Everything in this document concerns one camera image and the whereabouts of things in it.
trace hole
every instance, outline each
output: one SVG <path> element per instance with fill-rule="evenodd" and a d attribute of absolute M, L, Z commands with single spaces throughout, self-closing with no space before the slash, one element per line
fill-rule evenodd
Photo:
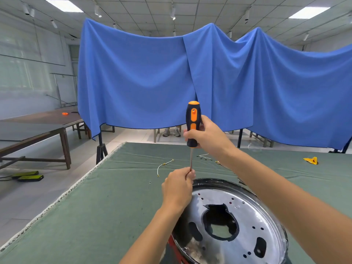
<path fill-rule="evenodd" d="M 194 239 L 198 242 L 203 240 L 202 234 L 199 232 L 197 225 L 194 222 L 188 223 L 188 228 L 191 233 L 191 235 L 194 237 Z"/>
<path fill-rule="evenodd" d="M 258 237 L 256 246 L 254 248 L 254 254 L 258 258 L 263 258 L 265 256 L 265 252 L 266 252 L 266 241 L 263 238 Z"/>
<path fill-rule="evenodd" d="M 239 233 L 235 217 L 228 212 L 227 206 L 206 205 L 208 210 L 203 215 L 204 227 L 207 233 L 221 241 L 232 241 Z"/>

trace forearm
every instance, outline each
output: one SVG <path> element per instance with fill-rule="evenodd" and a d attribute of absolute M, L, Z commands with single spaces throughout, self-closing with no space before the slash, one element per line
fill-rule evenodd
<path fill-rule="evenodd" d="M 350 262 L 350 218 L 237 148 L 219 160 L 269 207 L 316 263 Z"/>
<path fill-rule="evenodd" d="M 119 264 L 157 264 L 181 212 L 161 207 Z"/>

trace shoe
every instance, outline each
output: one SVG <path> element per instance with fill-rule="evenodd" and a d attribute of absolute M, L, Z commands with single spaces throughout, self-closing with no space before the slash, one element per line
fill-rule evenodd
<path fill-rule="evenodd" d="M 181 133 L 179 132 L 178 127 L 175 128 L 175 136 L 181 137 Z"/>
<path fill-rule="evenodd" d="M 163 136 L 164 137 L 167 137 L 167 136 L 169 136 L 171 133 L 170 133 L 170 129 L 168 128 L 168 129 L 165 129 L 165 131 L 163 132 Z"/>

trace screwdriver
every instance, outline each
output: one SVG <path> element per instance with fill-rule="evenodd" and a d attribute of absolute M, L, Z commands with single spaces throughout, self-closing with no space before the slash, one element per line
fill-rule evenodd
<path fill-rule="evenodd" d="M 201 111 L 200 104 L 197 101 L 190 101 L 186 110 L 186 124 L 187 131 L 191 129 L 199 130 L 201 122 Z M 195 139 L 188 139 L 187 146 L 191 148 L 191 171 L 192 171 L 192 159 L 193 159 L 193 148 L 197 147 L 198 142 Z"/>

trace ceiling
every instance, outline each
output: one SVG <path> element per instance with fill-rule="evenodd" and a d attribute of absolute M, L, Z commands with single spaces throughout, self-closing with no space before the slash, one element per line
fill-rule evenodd
<path fill-rule="evenodd" d="M 65 13 L 45 0 L 0 0 L 0 9 L 32 22 L 22 11 L 23 3 L 36 10 L 35 24 L 57 32 L 51 25 L 54 19 L 58 30 L 66 37 L 80 37 L 86 17 L 126 32 L 153 36 L 172 36 L 195 31 L 208 23 L 215 23 L 236 40 L 248 31 L 261 27 L 268 35 L 287 45 L 303 45 L 352 29 L 348 13 L 352 0 L 70 0 L 84 13 Z M 102 17 L 94 14 L 94 1 L 101 8 Z M 171 2 L 176 19 L 170 17 Z M 250 7 L 247 23 L 244 13 Z M 289 19 L 305 6 L 331 7 L 309 19 Z M 305 34 L 309 37 L 303 41 Z"/>

